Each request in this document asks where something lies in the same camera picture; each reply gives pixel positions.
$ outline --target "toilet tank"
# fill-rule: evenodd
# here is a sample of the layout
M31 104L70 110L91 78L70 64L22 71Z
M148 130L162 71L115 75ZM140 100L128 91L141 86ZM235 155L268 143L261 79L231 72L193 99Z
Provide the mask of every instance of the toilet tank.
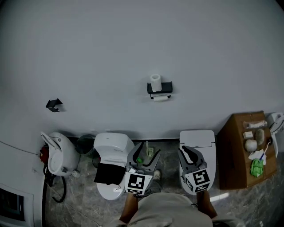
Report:
M100 133L94 141L94 148L100 154L101 159L121 157L123 161L126 161L133 147L134 143L131 139L121 133Z

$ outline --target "green cloth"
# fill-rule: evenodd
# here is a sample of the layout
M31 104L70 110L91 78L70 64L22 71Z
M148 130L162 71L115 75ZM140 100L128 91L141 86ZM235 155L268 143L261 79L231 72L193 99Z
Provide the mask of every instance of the green cloth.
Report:
M260 162L258 161L258 158L254 159L250 168L250 174L253 175L255 178L259 177L263 173L263 160L261 160Z

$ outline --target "red object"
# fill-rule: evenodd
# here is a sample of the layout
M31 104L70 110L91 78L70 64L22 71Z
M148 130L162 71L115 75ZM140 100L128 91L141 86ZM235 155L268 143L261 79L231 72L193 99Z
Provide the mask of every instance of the red object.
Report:
M48 163L48 157L49 157L48 147L42 147L42 149L40 150L39 158L45 165L47 165Z

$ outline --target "brown box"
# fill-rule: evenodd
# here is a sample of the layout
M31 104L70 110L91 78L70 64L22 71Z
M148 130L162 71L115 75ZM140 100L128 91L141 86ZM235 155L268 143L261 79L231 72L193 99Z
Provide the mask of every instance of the brown box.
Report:
M233 114L217 136L217 157L219 161L220 189L241 189L258 184L276 173L276 157L273 145L266 152L266 165L263 174L255 178L250 174L252 160L245 150L244 132L252 131L255 136L257 129L245 129L244 122L265 120L263 111L255 113ZM268 127L264 130L264 143L257 150L265 149L271 137Z

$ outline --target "shoe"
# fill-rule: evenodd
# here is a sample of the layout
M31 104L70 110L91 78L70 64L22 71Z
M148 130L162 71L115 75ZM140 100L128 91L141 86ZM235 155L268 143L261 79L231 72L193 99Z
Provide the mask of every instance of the shoe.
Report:
M154 171L153 180L160 180L160 179L161 179L161 171L160 170L155 170Z

